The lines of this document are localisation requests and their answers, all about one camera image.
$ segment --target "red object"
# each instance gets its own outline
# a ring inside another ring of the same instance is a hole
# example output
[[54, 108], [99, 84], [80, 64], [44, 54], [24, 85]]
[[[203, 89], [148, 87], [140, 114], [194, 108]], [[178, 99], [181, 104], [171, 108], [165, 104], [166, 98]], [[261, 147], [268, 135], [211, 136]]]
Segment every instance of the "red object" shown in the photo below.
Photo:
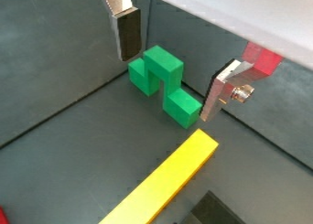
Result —
[[284, 58], [273, 51], [249, 42], [242, 54], [242, 59], [254, 64], [253, 68], [257, 69], [265, 77], [268, 77], [276, 71]]
[[0, 224], [8, 224], [5, 213], [1, 207], [0, 207]]

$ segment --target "table surface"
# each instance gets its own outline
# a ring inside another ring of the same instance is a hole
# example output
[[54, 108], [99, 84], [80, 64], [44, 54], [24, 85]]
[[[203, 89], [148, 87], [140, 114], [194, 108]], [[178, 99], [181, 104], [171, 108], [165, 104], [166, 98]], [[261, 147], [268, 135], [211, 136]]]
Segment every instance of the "table surface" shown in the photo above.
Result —
[[179, 223], [211, 190], [246, 223], [310, 224], [312, 171], [225, 112], [182, 129], [162, 97], [124, 75], [1, 149], [11, 222], [98, 223], [201, 127], [219, 149], [154, 223]]

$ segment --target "yellow block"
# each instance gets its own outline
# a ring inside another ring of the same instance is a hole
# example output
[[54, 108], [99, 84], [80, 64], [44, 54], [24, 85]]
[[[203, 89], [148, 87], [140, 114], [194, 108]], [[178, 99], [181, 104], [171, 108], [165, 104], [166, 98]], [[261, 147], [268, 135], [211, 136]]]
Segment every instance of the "yellow block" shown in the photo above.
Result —
[[198, 129], [99, 224], [151, 223], [217, 147], [218, 143]]

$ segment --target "green l-shaped block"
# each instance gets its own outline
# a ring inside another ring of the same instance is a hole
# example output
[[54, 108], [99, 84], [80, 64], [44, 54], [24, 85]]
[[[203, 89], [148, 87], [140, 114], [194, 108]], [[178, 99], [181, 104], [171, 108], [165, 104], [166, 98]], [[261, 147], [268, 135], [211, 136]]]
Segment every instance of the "green l-shaped block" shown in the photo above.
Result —
[[143, 59], [128, 64], [130, 79], [147, 96], [161, 88], [163, 81], [163, 110], [183, 128], [199, 117], [202, 104], [181, 88], [183, 62], [159, 46], [143, 53]]

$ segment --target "white panel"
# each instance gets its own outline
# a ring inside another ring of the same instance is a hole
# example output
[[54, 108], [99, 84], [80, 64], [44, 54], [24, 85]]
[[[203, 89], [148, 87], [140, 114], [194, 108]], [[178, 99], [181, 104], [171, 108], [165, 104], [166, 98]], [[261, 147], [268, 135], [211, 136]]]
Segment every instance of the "white panel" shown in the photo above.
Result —
[[313, 0], [163, 0], [313, 69]]

